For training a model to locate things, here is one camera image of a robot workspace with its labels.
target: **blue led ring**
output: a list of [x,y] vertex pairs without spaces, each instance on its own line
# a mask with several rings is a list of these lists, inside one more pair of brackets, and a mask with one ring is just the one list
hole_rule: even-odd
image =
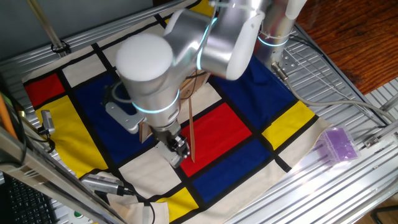
[[271,46],[271,47],[282,46],[282,45],[286,44],[286,42],[289,40],[289,39],[287,39],[285,42],[283,42],[283,43],[281,43],[281,44],[268,44],[267,42],[263,41],[263,40],[260,38],[260,36],[257,36],[257,38],[261,41],[261,43],[263,43],[263,44],[265,44],[265,45],[268,45],[268,46]]
[[170,105],[168,105],[168,106],[166,106],[165,108],[160,109],[160,110],[154,110],[154,111],[145,110],[145,109],[142,109],[142,108],[140,108],[139,106],[137,106],[135,103],[132,103],[132,105],[133,105],[137,110],[139,110],[139,111],[141,111],[141,112],[143,112],[143,113],[156,114],[156,113],[160,113],[160,112],[163,112],[163,111],[169,109],[171,106],[173,106],[173,104],[178,100],[179,97],[180,97],[180,90],[178,90],[177,96],[176,96],[175,99],[173,100],[173,103],[171,103]]

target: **wooden stick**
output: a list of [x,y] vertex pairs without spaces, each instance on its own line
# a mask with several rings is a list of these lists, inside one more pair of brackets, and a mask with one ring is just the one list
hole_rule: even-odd
[[193,116],[192,116],[192,100],[188,99],[189,103],[189,132],[191,136],[191,158],[195,162],[195,134],[193,133]]

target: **yellow square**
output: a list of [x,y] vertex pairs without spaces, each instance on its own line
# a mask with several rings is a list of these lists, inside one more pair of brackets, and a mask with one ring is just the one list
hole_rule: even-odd
[[161,198],[156,202],[167,202],[169,206],[169,222],[172,222],[188,212],[199,208],[187,188],[181,189],[169,198]]
[[76,173],[77,177],[95,168],[102,170],[108,168],[68,96],[37,110],[36,115],[40,123],[43,122],[40,114],[42,110],[50,110],[55,126],[51,139],[56,143],[62,161]]
[[314,116],[315,114],[299,101],[272,122],[262,135],[272,144],[274,150],[276,150]]

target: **metal bracket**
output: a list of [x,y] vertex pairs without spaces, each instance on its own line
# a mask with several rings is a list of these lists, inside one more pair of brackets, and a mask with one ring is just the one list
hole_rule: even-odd
[[389,136],[393,136],[398,140],[398,120],[389,124],[387,127],[383,128],[381,131],[377,132],[363,143],[367,148],[369,148],[374,144],[381,142],[385,138],[388,138]]
[[128,115],[116,103],[109,102],[105,105],[106,112],[111,115],[122,127],[124,127],[131,134],[138,132],[138,125],[144,119],[140,113],[135,115]]
[[378,143],[378,142],[379,142],[379,139],[378,139],[377,137],[373,136],[373,137],[371,137],[370,139],[366,140],[366,141],[364,142],[364,144],[365,144],[365,146],[366,146],[367,148],[369,148],[369,147],[373,146],[374,144],[376,144],[376,143]]

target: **gray cable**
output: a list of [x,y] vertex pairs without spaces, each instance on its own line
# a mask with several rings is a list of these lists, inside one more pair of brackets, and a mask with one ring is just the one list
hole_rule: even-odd
[[118,87],[119,85],[121,85],[121,84],[122,84],[122,81],[118,82],[117,84],[115,84],[115,86],[113,86],[112,91],[111,91],[112,97],[113,97],[116,101],[119,101],[119,102],[121,102],[121,103],[132,103],[132,100],[131,100],[131,99],[130,99],[130,100],[125,100],[125,99],[122,99],[122,98],[120,98],[120,97],[118,97],[118,96],[116,95],[116,89],[117,89],[117,87]]
[[290,83],[289,79],[285,79],[285,82],[288,86],[288,88],[290,88],[291,92],[293,93],[293,95],[299,99],[300,101],[302,101],[303,103],[305,103],[306,105],[311,105],[311,106],[330,106],[330,105],[340,105],[340,104],[352,104],[352,105],[361,105],[361,106],[365,106],[367,108],[371,108],[374,111],[378,112],[379,114],[385,116],[387,119],[389,119],[391,122],[394,122],[395,119],[387,114],[385,111],[380,110],[379,108],[367,104],[365,102],[360,102],[360,101],[355,101],[355,100],[339,100],[339,101],[332,101],[332,102],[321,102],[321,103],[316,103],[316,102],[311,102],[308,101],[306,99],[303,99],[301,96],[299,96],[299,94],[297,94],[297,92],[294,90],[292,84]]

